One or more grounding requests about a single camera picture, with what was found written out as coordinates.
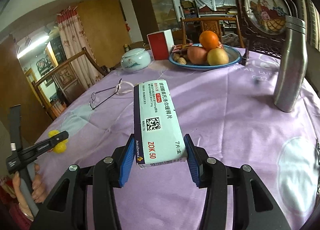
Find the person left hand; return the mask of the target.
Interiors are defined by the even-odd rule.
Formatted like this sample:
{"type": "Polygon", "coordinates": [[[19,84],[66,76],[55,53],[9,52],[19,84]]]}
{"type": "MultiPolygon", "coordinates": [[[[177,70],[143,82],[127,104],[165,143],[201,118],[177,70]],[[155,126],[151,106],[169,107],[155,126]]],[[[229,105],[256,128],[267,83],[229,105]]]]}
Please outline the person left hand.
{"type": "MultiPolygon", "coordinates": [[[[38,164],[35,164],[34,168],[35,168],[35,177],[32,184],[33,192],[31,194],[31,197],[33,198],[35,203],[43,203],[47,197],[46,186],[42,182],[41,175],[38,174],[38,172],[40,171],[40,166],[38,164]]],[[[22,208],[27,208],[28,207],[27,202],[24,198],[24,195],[20,191],[21,179],[18,171],[14,174],[12,178],[12,184],[13,184],[14,192],[19,204],[21,205],[22,208]]]]}

